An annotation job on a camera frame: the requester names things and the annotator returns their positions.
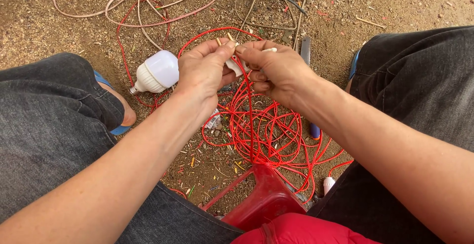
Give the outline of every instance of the left hand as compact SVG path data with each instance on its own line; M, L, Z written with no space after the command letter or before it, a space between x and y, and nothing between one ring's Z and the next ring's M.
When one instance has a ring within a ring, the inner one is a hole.
M216 40L206 41L184 53L178 60L179 82L175 92L192 92L202 100L206 111L217 106L217 90L236 80L234 71L224 66L235 51L235 43L220 38L222 46Z

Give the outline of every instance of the hand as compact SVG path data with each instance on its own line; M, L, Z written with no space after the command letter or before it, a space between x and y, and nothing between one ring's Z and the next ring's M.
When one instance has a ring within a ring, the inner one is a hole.
M220 38L220 42L224 43L221 47L216 40L203 42L178 60L179 82L175 93L192 93L204 102L206 112L216 108L217 90L236 79L234 71L223 67L234 54L235 43L227 38Z
M276 48L277 52L262 52L269 48ZM301 90L311 87L311 79L318 76L298 53L271 41L247 42L237 46L236 52L253 70L250 79L255 82L256 92L299 111L300 101L304 100L299 99Z

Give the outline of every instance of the jeans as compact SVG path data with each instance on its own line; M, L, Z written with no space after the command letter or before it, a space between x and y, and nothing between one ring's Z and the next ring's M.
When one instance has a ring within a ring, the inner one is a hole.
M474 27L377 35L360 51L350 92L420 132L474 151L472 51ZM0 71L0 103L0 223L113 147L109 131L124 114L92 66L71 53ZM308 215L383 243L441 242L357 162ZM242 233L159 182L117 243L221 244Z

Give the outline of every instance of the knife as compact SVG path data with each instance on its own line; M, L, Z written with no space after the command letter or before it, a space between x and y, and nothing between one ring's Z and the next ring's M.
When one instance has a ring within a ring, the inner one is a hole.
M304 62L310 66L311 38L309 36L304 37L301 41L301 50L299 55L303 58ZM314 140L319 140L321 137L320 128L313 123L310 123L310 132Z

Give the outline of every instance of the black wire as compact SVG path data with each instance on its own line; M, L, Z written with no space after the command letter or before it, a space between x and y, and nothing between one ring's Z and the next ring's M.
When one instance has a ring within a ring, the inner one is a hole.
M299 6L295 1L293 1L293 0L287 0L287 1L289 1L289 2L292 3L294 6L296 6L296 8L298 8L299 11L302 12L305 16L308 16L308 14L306 13L306 11L305 11L303 8L301 8L301 6Z

